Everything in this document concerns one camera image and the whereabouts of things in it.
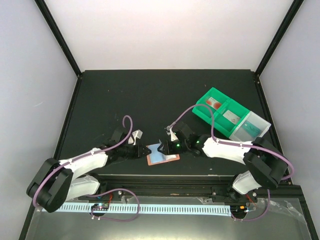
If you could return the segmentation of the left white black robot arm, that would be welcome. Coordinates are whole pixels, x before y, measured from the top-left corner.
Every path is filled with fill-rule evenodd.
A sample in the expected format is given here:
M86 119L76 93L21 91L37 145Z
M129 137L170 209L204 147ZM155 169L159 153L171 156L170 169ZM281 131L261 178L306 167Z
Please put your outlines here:
M136 160L150 155L152 151L141 143L142 134L141 130L129 133L119 127L101 146L84 154L62 160L48 158L27 187L26 194L35 206L49 213L78 197L92 195L97 200L103 199L107 186L89 173L119 158Z

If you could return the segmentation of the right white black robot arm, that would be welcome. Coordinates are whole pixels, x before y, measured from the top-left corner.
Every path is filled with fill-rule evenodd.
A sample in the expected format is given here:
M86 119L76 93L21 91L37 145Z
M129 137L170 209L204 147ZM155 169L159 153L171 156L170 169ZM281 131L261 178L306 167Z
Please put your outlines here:
M191 153L246 166L247 170L236 174L227 189L228 198L234 202L255 189L276 190L289 166L286 158L261 137L245 142L225 140L209 134L197 134L183 122L167 127L167 132L169 138L161 141L157 148L163 155Z

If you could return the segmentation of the white floral credit card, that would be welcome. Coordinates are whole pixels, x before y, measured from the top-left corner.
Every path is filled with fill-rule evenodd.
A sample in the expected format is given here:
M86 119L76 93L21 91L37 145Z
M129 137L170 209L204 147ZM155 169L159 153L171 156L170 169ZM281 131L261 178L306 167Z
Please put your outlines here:
M239 120L241 119L238 115L231 112L230 110L226 110L223 114L223 117L225 117L228 121L230 121L234 125L237 124L239 122Z

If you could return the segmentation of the brown leather card holder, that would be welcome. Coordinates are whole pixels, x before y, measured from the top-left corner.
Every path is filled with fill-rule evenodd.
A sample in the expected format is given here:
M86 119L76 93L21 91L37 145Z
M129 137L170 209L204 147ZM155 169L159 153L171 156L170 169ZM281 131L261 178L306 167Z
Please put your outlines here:
M180 156L177 155L164 155L158 151L160 143L148 145L147 148L151 150L151 154L146 156L147 164L149 166L159 165L163 163L173 162L180 159Z

